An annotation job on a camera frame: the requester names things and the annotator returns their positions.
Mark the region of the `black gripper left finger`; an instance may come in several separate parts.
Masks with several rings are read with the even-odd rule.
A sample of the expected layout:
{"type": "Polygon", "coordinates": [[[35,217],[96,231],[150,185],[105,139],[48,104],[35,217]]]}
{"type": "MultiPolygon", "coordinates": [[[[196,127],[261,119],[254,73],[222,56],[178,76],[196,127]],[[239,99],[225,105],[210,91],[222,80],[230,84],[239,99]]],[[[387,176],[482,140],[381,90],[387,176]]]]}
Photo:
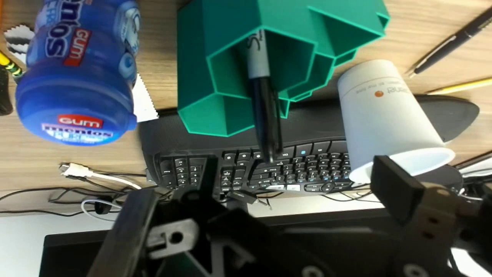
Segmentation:
{"type": "Polygon", "coordinates": [[[158,194],[131,191],[87,273],[87,277],[147,277],[145,237],[158,194]]]}

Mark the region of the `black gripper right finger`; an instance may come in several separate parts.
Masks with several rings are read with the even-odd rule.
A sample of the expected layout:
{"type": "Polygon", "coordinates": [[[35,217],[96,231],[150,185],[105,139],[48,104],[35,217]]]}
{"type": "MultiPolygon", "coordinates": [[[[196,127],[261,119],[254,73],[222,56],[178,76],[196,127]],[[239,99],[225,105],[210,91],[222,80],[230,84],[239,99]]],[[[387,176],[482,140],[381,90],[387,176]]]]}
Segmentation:
{"type": "Polygon", "coordinates": [[[424,187],[388,156],[374,156],[370,173],[370,191],[393,221],[405,224],[417,207],[424,187]]]}

